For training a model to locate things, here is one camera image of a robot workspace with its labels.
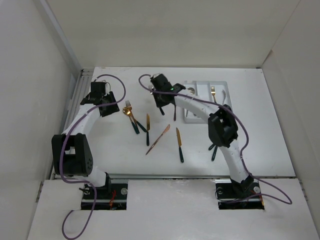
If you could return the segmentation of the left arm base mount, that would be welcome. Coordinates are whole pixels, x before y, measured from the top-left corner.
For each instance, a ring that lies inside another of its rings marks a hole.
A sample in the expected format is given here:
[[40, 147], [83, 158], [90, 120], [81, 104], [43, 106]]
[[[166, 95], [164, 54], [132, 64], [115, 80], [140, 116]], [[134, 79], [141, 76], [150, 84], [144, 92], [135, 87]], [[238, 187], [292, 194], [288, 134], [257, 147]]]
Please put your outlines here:
[[[83, 188], [81, 210], [91, 210], [94, 203], [94, 190], [88, 184]], [[128, 182], [115, 181], [109, 186], [97, 187], [97, 197], [94, 210], [117, 211], [127, 209]]]

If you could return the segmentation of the rose gold fork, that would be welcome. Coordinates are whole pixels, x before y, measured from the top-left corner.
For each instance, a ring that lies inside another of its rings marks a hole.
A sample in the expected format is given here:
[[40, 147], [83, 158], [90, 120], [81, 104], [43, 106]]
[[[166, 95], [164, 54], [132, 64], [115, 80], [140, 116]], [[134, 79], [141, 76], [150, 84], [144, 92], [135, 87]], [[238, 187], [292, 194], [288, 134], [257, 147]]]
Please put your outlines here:
[[173, 121], [177, 120], [177, 106], [174, 105]]

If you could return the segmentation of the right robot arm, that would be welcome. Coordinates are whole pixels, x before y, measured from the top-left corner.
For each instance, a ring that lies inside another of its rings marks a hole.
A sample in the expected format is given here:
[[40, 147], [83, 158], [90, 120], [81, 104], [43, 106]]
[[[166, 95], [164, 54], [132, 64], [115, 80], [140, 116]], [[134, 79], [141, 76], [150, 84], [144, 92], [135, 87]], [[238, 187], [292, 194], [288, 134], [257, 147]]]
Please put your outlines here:
[[173, 104], [207, 123], [208, 137], [221, 150], [227, 163], [232, 193], [237, 197], [247, 194], [254, 179], [243, 164], [238, 142], [239, 128], [230, 106], [202, 100], [191, 94], [184, 85], [172, 85], [162, 73], [151, 76], [150, 82], [158, 108]]

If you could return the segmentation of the gold fork green handle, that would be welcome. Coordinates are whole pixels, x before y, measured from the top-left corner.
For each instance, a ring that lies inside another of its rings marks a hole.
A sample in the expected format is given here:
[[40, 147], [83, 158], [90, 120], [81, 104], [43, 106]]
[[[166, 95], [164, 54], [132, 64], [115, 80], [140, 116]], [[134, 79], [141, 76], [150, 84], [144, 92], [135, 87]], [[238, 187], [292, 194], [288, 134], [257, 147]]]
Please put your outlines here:
[[164, 116], [165, 112], [163, 111], [163, 109], [160, 107], [159, 110], [160, 110], [161, 114]]

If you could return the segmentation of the gold spoon green handle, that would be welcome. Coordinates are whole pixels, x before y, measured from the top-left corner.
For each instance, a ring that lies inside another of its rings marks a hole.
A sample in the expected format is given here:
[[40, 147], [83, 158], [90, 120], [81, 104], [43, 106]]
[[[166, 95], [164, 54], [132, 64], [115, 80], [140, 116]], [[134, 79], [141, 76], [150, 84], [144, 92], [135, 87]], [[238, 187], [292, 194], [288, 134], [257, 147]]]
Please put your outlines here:
[[188, 118], [188, 117], [191, 117], [191, 118], [195, 118], [195, 117], [197, 117], [194, 113], [190, 113], [190, 111], [189, 110], [186, 110], [185, 111], [185, 117], [186, 118]]

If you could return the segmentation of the silver round spoon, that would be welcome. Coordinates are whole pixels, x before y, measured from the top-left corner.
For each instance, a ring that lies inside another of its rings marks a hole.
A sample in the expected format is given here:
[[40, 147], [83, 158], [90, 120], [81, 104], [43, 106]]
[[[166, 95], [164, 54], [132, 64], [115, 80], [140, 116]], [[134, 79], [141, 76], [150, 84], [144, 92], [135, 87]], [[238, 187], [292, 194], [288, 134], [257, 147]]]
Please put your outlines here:
[[188, 87], [187, 90], [192, 94], [192, 95], [195, 95], [196, 94], [196, 91], [193, 87]]

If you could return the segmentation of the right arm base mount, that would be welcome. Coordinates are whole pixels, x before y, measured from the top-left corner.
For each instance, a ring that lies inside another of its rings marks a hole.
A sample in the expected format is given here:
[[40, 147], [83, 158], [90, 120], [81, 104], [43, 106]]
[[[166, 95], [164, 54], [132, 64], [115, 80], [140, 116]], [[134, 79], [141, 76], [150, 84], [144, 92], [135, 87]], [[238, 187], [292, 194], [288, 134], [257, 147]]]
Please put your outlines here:
[[260, 185], [257, 181], [254, 181], [244, 193], [236, 193], [230, 181], [216, 181], [215, 187], [219, 210], [265, 209], [263, 198], [260, 195]]

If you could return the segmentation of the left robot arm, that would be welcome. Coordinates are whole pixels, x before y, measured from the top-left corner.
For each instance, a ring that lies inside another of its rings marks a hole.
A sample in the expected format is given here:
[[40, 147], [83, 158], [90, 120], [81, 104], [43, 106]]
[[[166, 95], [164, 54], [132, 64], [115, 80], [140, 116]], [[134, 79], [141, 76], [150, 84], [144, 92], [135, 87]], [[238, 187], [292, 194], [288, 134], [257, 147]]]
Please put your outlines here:
[[70, 126], [51, 140], [55, 173], [92, 183], [94, 192], [103, 199], [111, 195], [112, 186], [107, 183], [107, 173], [94, 166], [87, 135], [98, 119], [119, 111], [113, 92], [106, 90], [106, 83], [92, 82], [90, 93], [80, 102]]

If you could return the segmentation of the gold knife green handle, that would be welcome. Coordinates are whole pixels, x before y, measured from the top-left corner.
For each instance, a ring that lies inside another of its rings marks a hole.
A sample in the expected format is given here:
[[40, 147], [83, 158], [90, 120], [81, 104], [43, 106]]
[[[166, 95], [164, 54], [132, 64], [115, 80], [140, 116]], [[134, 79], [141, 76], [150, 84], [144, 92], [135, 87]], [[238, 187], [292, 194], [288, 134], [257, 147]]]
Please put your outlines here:
[[150, 116], [146, 114], [146, 145], [150, 145], [150, 137], [149, 137], [149, 130], [150, 130]]
[[184, 156], [182, 151], [182, 140], [181, 140], [181, 134], [178, 128], [176, 128], [176, 136], [177, 136], [177, 142], [178, 142], [178, 150], [179, 150], [179, 158], [180, 162], [184, 163]]

